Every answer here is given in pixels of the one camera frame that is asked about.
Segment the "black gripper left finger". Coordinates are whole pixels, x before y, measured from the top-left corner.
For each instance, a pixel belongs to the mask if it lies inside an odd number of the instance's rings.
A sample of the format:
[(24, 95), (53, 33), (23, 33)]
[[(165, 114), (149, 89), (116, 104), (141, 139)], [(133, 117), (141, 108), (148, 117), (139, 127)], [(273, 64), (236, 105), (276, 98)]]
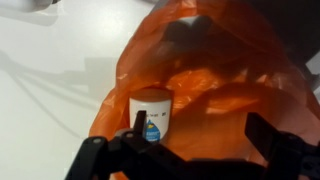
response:
[(133, 126), (133, 130), (138, 135), (144, 134), (145, 121), (146, 121), (146, 112), (144, 110), (138, 111), (136, 115), (135, 123)]

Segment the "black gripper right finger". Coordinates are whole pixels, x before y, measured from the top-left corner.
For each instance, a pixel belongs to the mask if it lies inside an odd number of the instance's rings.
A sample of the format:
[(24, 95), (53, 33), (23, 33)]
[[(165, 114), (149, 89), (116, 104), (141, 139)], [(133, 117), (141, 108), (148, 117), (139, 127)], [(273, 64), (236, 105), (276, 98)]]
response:
[(247, 114), (245, 135), (264, 159), (270, 160), (281, 133), (258, 113)]

